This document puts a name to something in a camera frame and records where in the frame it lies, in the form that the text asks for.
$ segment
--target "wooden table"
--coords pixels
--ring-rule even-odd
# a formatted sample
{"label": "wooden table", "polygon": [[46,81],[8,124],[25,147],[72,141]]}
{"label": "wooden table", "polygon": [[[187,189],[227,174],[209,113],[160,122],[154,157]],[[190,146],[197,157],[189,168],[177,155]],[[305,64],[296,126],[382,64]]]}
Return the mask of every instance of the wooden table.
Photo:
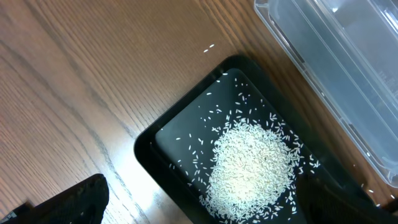
{"label": "wooden table", "polygon": [[398,194],[309,87],[253,0],[5,0],[0,35],[1,216],[100,172],[111,194],[103,223],[189,223],[138,164],[134,141],[238,53],[269,72],[376,203]]}

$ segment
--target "plastic container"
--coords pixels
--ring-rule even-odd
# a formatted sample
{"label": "plastic container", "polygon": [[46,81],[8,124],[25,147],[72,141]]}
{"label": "plastic container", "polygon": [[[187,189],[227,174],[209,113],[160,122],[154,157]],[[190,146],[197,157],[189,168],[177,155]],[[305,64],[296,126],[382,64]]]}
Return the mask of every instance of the plastic container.
{"label": "plastic container", "polygon": [[398,187],[398,3],[255,0],[254,9],[383,181]]}

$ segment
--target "table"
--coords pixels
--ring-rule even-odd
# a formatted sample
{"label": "table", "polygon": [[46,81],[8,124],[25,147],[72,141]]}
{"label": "table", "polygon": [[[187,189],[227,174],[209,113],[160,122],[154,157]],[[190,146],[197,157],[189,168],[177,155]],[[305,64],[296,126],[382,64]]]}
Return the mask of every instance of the table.
{"label": "table", "polygon": [[375,203],[389,208],[398,195],[268,32],[253,0],[7,0],[0,28],[0,216],[100,172],[110,188],[103,223],[190,223],[138,164],[134,141],[234,54],[260,63]]}

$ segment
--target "transparent container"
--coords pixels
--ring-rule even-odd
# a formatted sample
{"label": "transparent container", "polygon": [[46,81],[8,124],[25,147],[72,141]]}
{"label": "transparent container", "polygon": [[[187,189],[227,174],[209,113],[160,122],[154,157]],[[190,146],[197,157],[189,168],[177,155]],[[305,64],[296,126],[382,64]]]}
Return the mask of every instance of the transparent container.
{"label": "transparent container", "polygon": [[374,170],[398,188],[397,2],[255,0],[254,9]]}

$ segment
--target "tray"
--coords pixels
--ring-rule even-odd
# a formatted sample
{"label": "tray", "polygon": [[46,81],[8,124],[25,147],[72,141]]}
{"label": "tray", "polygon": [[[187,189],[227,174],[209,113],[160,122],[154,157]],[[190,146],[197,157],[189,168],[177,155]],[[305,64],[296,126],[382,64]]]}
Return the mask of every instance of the tray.
{"label": "tray", "polygon": [[[277,121],[273,125],[269,119],[270,114],[276,114]],[[300,155],[304,159],[300,160],[300,167],[303,167],[305,174],[322,177],[350,194],[371,202],[318,140],[317,135],[310,131],[290,103],[275,89],[259,66],[252,60],[237,55],[217,66],[150,125],[137,138],[134,146],[137,160],[193,223],[219,223],[223,220],[213,218],[200,204],[199,196],[205,195],[206,185],[197,180],[200,177],[207,182],[206,173],[211,174],[209,168],[214,165],[210,161],[213,157],[213,143],[227,122],[226,115],[230,116],[230,123],[233,123],[235,117],[241,116],[249,118],[252,124],[261,124],[264,129],[272,128],[274,131],[277,131],[281,123],[285,123],[284,135],[290,136],[289,140],[285,139],[285,143],[290,148],[296,147],[293,142],[302,144]],[[295,134],[300,136],[298,141],[294,141]],[[193,164],[192,160],[197,157],[199,163]],[[313,169],[315,173],[312,174],[309,163],[317,160],[321,166]],[[201,169],[200,174],[194,175],[195,165],[199,168],[206,167],[207,170]],[[295,170],[295,175],[298,176],[299,172],[301,171]],[[278,213],[279,216],[268,219],[267,222],[306,223],[297,203],[295,206],[298,212],[292,215],[292,205],[286,203],[286,196],[289,196],[288,191],[279,198],[279,205],[284,206]]]}

